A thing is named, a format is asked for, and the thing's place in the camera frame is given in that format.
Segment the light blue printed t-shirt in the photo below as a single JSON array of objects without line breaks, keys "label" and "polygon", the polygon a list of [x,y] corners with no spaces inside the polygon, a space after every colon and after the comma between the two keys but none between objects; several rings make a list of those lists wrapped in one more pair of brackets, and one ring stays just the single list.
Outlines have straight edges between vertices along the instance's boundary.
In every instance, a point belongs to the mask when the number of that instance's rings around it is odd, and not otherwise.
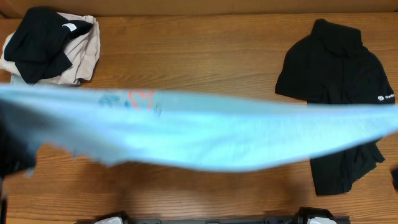
[{"label": "light blue printed t-shirt", "polygon": [[395,105],[298,105],[157,90],[1,85],[1,116],[27,143],[107,166],[127,161],[246,172],[397,131]]}]

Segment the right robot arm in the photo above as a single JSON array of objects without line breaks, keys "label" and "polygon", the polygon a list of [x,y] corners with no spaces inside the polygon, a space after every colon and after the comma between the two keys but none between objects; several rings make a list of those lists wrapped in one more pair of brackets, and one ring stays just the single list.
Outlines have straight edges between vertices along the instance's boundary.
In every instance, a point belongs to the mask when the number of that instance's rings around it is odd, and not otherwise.
[{"label": "right robot arm", "polygon": [[301,207],[293,219],[294,224],[336,224],[329,210]]}]

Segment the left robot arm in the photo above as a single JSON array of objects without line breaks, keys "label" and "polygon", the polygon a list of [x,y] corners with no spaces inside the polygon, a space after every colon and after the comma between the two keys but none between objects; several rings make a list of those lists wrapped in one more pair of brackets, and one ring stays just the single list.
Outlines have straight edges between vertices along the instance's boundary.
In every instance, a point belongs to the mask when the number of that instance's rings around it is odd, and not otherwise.
[{"label": "left robot arm", "polygon": [[130,224],[130,217],[125,211],[110,213],[97,218],[94,224]]}]

